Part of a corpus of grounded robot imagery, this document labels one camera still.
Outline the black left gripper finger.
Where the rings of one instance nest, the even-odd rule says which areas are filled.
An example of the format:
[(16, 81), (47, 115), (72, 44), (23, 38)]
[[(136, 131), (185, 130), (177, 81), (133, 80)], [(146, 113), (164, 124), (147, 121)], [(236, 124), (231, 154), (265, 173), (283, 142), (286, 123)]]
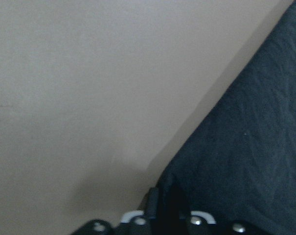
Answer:
[(147, 194), (146, 201), (146, 217), (155, 219), (158, 213), (159, 189), (150, 188)]

